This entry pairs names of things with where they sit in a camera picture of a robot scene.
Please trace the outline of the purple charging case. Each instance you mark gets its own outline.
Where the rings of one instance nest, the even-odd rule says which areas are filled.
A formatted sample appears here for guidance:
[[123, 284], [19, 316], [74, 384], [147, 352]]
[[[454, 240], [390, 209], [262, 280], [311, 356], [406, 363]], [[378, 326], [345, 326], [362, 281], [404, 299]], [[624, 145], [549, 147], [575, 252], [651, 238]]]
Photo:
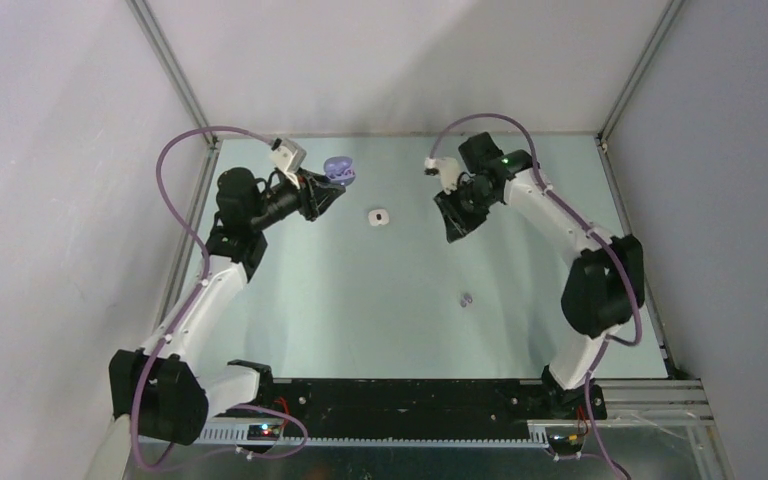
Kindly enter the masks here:
[[332, 184], [349, 186], [356, 179], [354, 160], [349, 156], [333, 156], [323, 163], [323, 172]]

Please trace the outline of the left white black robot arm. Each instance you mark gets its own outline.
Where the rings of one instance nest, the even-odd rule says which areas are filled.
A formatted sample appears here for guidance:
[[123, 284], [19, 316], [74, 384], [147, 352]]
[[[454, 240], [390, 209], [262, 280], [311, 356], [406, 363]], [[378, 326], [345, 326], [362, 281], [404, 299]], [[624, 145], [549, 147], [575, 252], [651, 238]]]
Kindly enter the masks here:
[[252, 280], [268, 243], [266, 230], [298, 213], [314, 221], [345, 186], [305, 169], [274, 170], [266, 179], [235, 167], [217, 179], [217, 212], [199, 242], [201, 269], [188, 293], [135, 350], [118, 350], [109, 364], [114, 415], [127, 416], [132, 438], [190, 445], [207, 421], [241, 406], [264, 416], [276, 403], [268, 366], [231, 360], [212, 374], [203, 351], [231, 301]]

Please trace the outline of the white earbud charging case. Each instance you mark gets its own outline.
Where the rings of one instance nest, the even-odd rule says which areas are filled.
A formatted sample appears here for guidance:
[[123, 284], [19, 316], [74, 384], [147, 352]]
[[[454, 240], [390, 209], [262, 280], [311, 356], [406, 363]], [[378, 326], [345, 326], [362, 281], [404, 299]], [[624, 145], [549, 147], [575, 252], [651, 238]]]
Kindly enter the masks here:
[[383, 208], [373, 209], [369, 211], [367, 215], [367, 219], [368, 219], [368, 223], [372, 227], [382, 227], [390, 223], [389, 212]]

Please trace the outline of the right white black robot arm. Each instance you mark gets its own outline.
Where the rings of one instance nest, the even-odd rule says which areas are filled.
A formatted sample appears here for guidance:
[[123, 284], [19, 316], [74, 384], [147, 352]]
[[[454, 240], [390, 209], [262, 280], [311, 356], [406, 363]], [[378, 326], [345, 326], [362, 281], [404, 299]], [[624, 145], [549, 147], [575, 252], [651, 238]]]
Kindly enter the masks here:
[[633, 235], [617, 237], [589, 220], [542, 175], [536, 152], [503, 152], [489, 133], [465, 140], [460, 156], [430, 153], [424, 172], [440, 180], [435, 196], [446, 239], [454, 243], [475, 231], [500, 204], [524, 217], [556, 249], [568, 268], [561, 310], [570, 335], [547, 366], [541, 392], [545, 411], [566, 418], [582, 403], [579, 387], [601, 360], [602, 346], [620, 327], [634, 322], [642, 339], [640, 309], [645, 300], [642, 245]]

